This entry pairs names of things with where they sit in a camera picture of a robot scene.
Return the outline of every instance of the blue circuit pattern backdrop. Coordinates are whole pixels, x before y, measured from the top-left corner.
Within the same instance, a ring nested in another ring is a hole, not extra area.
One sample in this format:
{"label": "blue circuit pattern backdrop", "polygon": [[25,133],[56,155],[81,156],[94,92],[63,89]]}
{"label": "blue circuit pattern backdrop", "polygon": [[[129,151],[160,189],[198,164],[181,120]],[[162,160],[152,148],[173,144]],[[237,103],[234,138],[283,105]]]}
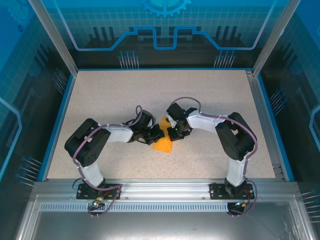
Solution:
{"label": "blue circuit pattern backdrop", "polygon": [[300,2],[261,72],[270,103],[278,106],[275,120],[302,192],[320,191],[319,8],[317,0]]}
{"label": "blue circuit pattern backdrop", "polygon": [[15,207],[0,207],[0,233],[13,239],[70,72],[28,0],[0,0],[0,16],[0,205],[15,196]]}
{"label": "blue circuit pattern backdrop", "polygon": [[[212,68],[220,51],[229,51],[233,67],[252,67],[286,3],[80,0],[75,5],[68,0],[44,1],[80,68],[120,68],[117,53],[123,50],[139,53],[141,68]],[[237,51],[235,59],[231,51]]]}

